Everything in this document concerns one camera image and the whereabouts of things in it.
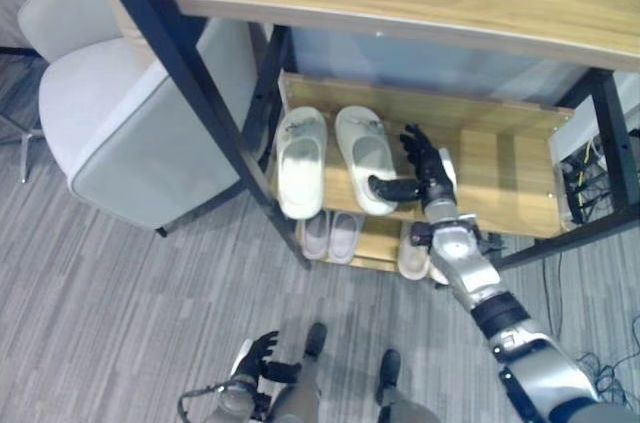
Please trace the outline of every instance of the chair leg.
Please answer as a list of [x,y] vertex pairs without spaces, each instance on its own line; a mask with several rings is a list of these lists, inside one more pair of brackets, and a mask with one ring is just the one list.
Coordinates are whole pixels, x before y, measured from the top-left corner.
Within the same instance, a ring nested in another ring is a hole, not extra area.
[[42,130],[30,130],[28,133],[22,134],[22,142],[20,148],[20,181],[27,182],[29,177],[29,145],[32,140],[43,138]]

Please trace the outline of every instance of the chair cushion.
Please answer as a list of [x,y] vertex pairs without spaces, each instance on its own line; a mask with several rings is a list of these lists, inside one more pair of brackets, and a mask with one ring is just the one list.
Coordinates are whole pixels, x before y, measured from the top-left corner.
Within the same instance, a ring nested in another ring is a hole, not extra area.
[[124,38],[74,51],[47,68],[40,83],[40,119],[65,174],[143,73]]

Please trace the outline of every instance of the black metal frame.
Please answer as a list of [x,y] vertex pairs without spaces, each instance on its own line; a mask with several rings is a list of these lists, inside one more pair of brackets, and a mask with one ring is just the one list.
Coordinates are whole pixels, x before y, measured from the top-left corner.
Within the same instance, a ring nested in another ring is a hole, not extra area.
[[577,108],[589,96],[593,99],[607,162],[613,212],[562,235],[536,240],[533,246],[495,262],[499,270],[571,250],[640,224],[638,173],[613,73],[591,68],[556,106]]
[[[290,51],[290,30],[282,26],[274,29],[260,68],[247,124],[241,133],[195,48],[204,20],[182,15],[175,0],[121,1],[189,105],[229,159],[243,185],[256,199],[298,261],[309,268],[310,263],[302,255],[295,237],[294,222],[288,220],[280,210],[263,173],[282,109],[277,87],[278,76],[283,68],[296,71],[295,57],[293,51]],[[513,268],[570,250],[639,223],[637,172],[612,72],[589,70],[560,100],[558,106],[576,108],[589,95],[593,97],[607,160],[613,213],[560,236],[538,240],[530,248],[497,260],[495,266],[498,269]],[[255,130],[254,123],[263,122],[267,113],[269,142],[267,151],[257,162],[252,156],[257,142],[247,145],[246,138],[262,133]]]
[[196,50],[195,44],[205,20],[182,15],[175,0],[121,1],[244,186],[300,264],[310,268],[311,264],[302,254],[296,239],[294,222],[288,220],[280,210],[262,169],[252,156]]

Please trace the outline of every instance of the silver robot arm segment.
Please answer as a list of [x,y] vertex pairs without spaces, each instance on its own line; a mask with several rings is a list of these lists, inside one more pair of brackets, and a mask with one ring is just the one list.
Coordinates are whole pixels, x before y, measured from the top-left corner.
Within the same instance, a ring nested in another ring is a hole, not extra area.
[[500,380],[524,421],[637,422],[624,408],[596,405],[598,395],[587,376],[509,293],[454,201],[432,201],[424,211],[431,259],[487,338],[501,365]]

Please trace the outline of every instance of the gray carpet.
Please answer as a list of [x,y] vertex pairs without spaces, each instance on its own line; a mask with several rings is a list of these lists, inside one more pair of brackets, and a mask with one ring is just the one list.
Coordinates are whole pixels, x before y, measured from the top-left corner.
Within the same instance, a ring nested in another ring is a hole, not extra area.
[[[43,65],[6,59],[0,109],[33,119]],[[178,395],[223,379],[245,338],[280,329],[275,357],[294,361],[316,320],[329,328],[322,422],[376,420],[389,346],[404,358],[400,389],[444,422],[516,421],[479,331],[446,290],[338,265],[306,272],[246,193],[183,218],[163,240],[75,201],[45,142],[33,156],[22,185],[18,147],[0,147],[1,422],[177,421]],[[634,350],[638,241],[634,229],[564,255],[561,341],[572,355],[612,363]],[[504,277],[547,324],[540,264]],[[640,360],[618,375],[640,392]],[[193,406],[202,421],[211,400]]]

